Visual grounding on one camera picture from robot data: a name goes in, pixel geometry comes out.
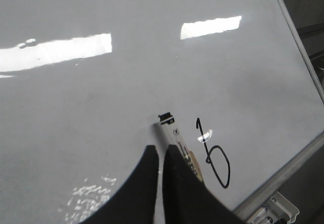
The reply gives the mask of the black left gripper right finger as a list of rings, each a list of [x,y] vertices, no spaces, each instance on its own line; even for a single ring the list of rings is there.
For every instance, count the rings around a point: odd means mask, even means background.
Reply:
[[[165,223],[243,223],[220,203],[169,145],[163,169]]]

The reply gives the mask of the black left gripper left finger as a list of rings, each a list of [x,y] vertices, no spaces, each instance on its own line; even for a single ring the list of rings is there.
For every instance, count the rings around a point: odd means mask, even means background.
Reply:
[[[156,147],[147,145],[119,190],[82,223],[154,223],[158,168]]]

